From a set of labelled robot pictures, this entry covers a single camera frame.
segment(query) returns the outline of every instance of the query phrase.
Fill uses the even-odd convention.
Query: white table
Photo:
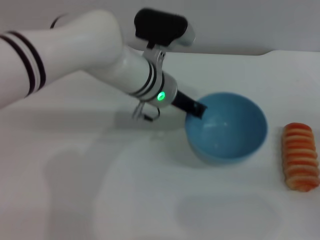
[[[168,53],[195,99],[234,92],[266,114],[263,147],[213,167],[190,149],[183,112],[134,122],[137,101],[78,72],[0,111],[2,240],[315,240],[320,188],[289,191],[284,125],[310,125],[320,149],[320,53]]]

